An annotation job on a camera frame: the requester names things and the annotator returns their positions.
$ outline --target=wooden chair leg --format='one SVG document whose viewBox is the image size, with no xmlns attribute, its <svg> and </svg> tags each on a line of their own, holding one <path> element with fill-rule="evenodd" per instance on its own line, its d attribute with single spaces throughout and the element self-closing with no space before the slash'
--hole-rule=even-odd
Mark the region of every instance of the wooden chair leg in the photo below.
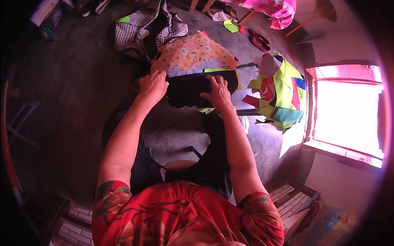
<svg viewBox="0 0 394 246">
<path fill-rule="evenodd" d="M 190 5 L 190 9 L 189 9 L 190 13 L 192 13 L 194 11 L 194 9 L 196 8 L 197 3 L 198 3 L 198 0 L 192 0 L 191 5 Z"/>
<path fill-rule="evenodd" d="M 257 11 L 255 11 L 255 10 L 249 11 L 244 17 L 242 17 L 242 18 L 240 19 L 240 21 L 238 22 L 238 24 L 243 24 L 243 23 L 247 22 L 247 21 L 248 21 L 250 18 L 252 18 L 256 13 L 257 13 Z"/>
<path fill-rule="evenodd" d="M 206 3 L 202 13 L 205 13 L 208 11 L 208 9 L 212 6 L 212 4 L 214 4 L 215 0 L 208 0 L 208 2 Z"/>
</svg>

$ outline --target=orange daisy print fabric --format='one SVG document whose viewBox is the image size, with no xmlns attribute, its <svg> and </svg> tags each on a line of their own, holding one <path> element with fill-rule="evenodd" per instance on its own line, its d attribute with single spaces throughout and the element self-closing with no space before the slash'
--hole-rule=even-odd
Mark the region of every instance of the orange daisy print fabric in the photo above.
<svg viewBox="0 0 394 246">
<path fill-rule="evenodd" d="M 211 59 L 216 59 L 232 69 L 239 65 L 228 49 L 201 32 L 174 39 L 162 46 L 159 52 L 161 56 L 152 64 L 151 71 L 162 70 L 165 66 L 181 71 L 190 70 Z"/>
</svg>

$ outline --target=checkered cloth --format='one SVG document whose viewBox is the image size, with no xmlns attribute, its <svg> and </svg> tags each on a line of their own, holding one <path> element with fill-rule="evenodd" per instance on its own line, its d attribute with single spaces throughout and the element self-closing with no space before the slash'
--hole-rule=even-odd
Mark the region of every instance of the checkered cloth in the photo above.
<svg viewBox="0 0 394 246">
<path fill-rule="evenodd" d="M 253 9 L 270 16 L 270 28 L 281 30 L 290 25 L 296 13 L 296 0 L 220 0 Z"/>
<path fill-rule="evenodd" d="M 171 14 L 167 10 L 166 0 L 160 0 L 147 5 L 143 10 L 138 10 L 129 15 L 130 20 L 117 22 L 115 26 L 115 49 L 125 55 L 136 59 L 153 63 L 155 59 L 150 59 L 139 34 L 142 29 L 148 26 L 163 11 L 167 17 L 167 26 L 156 36 L 157 48 L 162 47 L 173 38 L 188 34 L 188 26 L 183 23 L 177 14 Z"/>
</svg>

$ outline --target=slipper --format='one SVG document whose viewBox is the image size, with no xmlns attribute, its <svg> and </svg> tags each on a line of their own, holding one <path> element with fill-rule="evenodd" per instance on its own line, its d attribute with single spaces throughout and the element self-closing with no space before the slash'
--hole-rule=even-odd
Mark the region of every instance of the slipper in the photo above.
<svg viewBox="0 0 394 246">
<path fill-rule="evenodd" d="M 257 38 L 260 38 L 261 40 L 263 40 L 264 43 L 266 43 L 267 45 L 269 44 L 269 41 L 265 37 L 263 37 L 260 33 L 258 33 L 257 31 L 252 30 L 252 29 L 248 29 L 248 32 L 249 32 L 250 35 L 252 35 L 254 37 L 257 37 Z"/>
<path fill-rule="evenodd" d="M 257 38 L 254 36 L 249 36 L 249 40 L 250 40 L 250 42 L 252 42 L 252 44 L 254 44 L 257 48 L 261 49 L 265 53 L 268 53 L 268 51 L 271 49 L 260 38 Z"/>
<path fill-rule="evenodd" d="M 231 16 L 231 20 L 234 22 L 238 22 L 239 18 L 237 15 L 237 10 L 235 8 L 233 8 L 230 4 L 225 4 L 223 11 Z"/>
<path fill-rule="evenodd" d="M 206 12 L 210 17 L 212 17 L 214 14 L 218 13 L 218 12 L 222 12 L 223 10 L 221 9 L 208 9 L 208 11 Z M 225 14 L 225 16 L 231 20 L 231 16 L 228 14 Z"/>
</svg>

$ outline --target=floral fabric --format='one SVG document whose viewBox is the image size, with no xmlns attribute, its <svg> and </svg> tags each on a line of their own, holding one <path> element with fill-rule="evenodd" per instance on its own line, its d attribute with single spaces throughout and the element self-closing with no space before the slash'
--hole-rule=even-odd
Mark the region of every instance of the floral fabric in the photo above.
<svg viewBox="0 0 394 246">
<path fill-rule="evenodd" d="M 252 193 L 236 207 L 207 188 L 182 181 L 153 185 L 135 197 L 121 181 L 97 189 L 95 246 L 166 246 L 193 230 L 219 242 L 283 245 L 281 218 L 265 193 Z"/>
<path fill-rule="evenodd" d="M 165 66 L 177 70 L 193 69 L 211 59 L 235 69 L 239 62 L 228 49 L 197 32 L 174 39 L 160 48 L 161 56 L 152 64 L 151 71 L 162 70 Z"/>
</svg>

